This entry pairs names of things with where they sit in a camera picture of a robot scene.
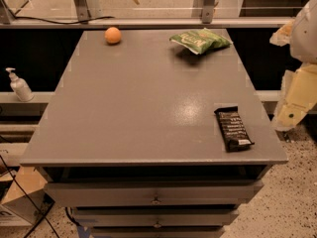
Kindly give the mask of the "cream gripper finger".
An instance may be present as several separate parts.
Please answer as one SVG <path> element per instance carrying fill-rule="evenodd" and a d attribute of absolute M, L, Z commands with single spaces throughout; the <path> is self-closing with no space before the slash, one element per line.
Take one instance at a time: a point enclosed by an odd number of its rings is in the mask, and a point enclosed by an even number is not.
<path fill-rule="evenodd" d="M 290 36 L 292 33 L 293 20 L 280 27 L 269 39 L 269 42 L 273 45 L 283 47 L 290 43 Z"/>
<path fill-rule="evenodd" d="M 317 65 L 305 63 L 296 71 L 287 70 L 282 78 L 272 127 L 276 131 L 294 128 L 317 104 Z"/>

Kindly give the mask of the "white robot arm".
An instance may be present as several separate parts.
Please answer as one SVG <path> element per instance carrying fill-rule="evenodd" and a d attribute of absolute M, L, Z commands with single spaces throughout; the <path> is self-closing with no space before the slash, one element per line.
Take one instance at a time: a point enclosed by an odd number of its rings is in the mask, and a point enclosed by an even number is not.
<path fill-rule="evenodd" d="M 309 0 L 294 20 L 272 34 L 269 42 L 289 45 L 291 56 L 302 62 L 296 71 L 285 71 L 271 121 L 276 131 L 288 131 L 317 104 L 317 0 Z"/>

